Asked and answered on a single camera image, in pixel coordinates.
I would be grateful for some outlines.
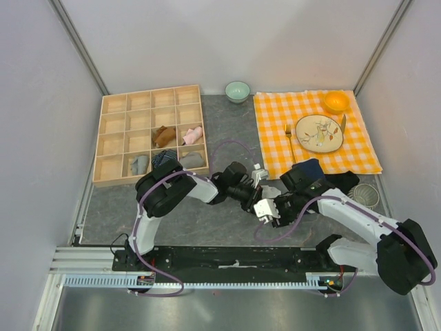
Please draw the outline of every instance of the white panel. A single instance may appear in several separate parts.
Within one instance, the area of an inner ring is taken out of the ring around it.
[[[111,93],[352,89],[399,0],[63,0]]]
[[[441,2],[414,1],[358,98],[394,214],[441,261]],[[441,314],[441,281],[431,287]]]
[[[0,11],[0,321],[31,330],[94,149],[101,95],[47,1]]]

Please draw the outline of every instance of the wooden organizer box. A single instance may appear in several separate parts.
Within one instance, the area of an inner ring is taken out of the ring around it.
[[[156,149],[152,137],[161,126],[176,128],[176,138]],[[197,126],[202,127],[204,135],[194,145],[182,146],[188,129]],[[199,152],[205,165],[190,170],[209,173],[198,85],[103,97],[94,162],[96,187],[136,183],[145,174],[132,175],[134,157],[149,156],[148,173],[152,171],[152,157],[170,149],[177,151],[178,159]]]

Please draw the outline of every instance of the striped cloth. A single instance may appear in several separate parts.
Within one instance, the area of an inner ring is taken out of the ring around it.
[[[323,114],[341,123],[343,114],[332,115],[321,106],[327,91],[289,93],[257,93],[254,108],[265,169],[270,179],[277,179],[292,166],[285,124],[291,124],[291,138],[296,162],[318,159],[325,174],[339,174],[348,170],[355,174],[378,174],[382,168],[375,154],[365,123],[352,91],[345,91],[351,100],[346,114],[345,140],[335,152],[317,154],[303,149],[295,135],[297,122],[311,114]]]
[[[159,154],[152,157],[152,166],[157,168],[169,160],[177,160],[178,153],[175,150],[163,150]]]

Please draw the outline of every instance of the fork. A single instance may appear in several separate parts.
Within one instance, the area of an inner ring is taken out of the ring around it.
[[[291,124],[285,124],[285,135],[287,136],[289,140],[289,145],[291,146],[292,161],[294,164],[296,164],[296,158],[294,157],[294,150],[292,148],[292,142],[291,142]]]

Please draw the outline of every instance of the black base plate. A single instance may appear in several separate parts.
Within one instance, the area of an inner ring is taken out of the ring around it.
[[[340,272],[314,248],[155,246],[143,258],[184,283],[303,282],[306,272]],[[225,268],[236,264],[249,268]],[[117,250],[113,271],[150,271],[132,252]],[[345,271],[354,271],[345,267]],[[157,283],[170,280],[160,274]]]

